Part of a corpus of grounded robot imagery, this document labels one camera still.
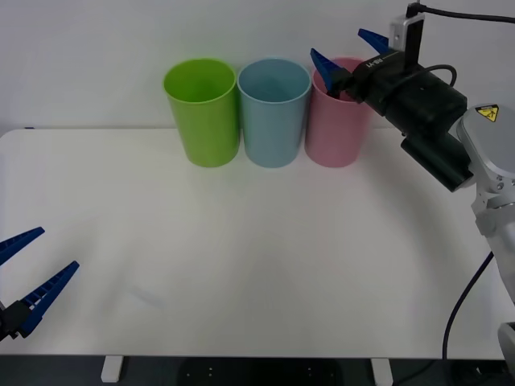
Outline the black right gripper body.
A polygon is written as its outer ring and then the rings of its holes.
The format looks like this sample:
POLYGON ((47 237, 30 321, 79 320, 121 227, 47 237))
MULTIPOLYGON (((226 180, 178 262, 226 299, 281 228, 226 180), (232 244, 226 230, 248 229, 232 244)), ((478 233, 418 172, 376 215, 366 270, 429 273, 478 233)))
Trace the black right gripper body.
POLYGON ((359 64, 353 71, 352 98, 366 103, 379 115, 385 115, 390 90, 402 79, 419 70, 419 64, 407 63, 403 51, 388 51, 359 64))

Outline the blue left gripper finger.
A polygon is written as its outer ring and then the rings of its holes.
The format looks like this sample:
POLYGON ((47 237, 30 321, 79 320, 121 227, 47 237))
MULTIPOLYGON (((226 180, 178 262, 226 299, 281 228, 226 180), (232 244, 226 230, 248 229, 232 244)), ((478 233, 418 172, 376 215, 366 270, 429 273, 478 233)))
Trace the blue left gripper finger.
POLYGON ((12 236, 0 242, 0 265, 11 259, 16 253, 28 246, 33 240, 45 233, 42 227, 33 228, 29 231, 12 236))
POLYGON ((3 338, 29 336, 79 267, 79 263, 73 261, 27 296, 8 306, 3 311, 3 338))

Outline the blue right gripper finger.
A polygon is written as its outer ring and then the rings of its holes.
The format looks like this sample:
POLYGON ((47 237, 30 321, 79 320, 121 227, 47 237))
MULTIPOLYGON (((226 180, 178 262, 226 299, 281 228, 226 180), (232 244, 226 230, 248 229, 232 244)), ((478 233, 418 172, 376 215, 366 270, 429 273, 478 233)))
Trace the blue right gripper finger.
POLYGON ((330 60, 314 48, 311 49, 310 56, 329 97, 340 97, 342 92, 346 93, 348 97, 356 97, 356 78, 352 74, 352 71, 356 69, 356 58, 345 57, 330 60))
POLYGON ((358 36, 376 50, 377 53, 386 53, 389 51, 389 39, 383 35, 360 28, 358 36))

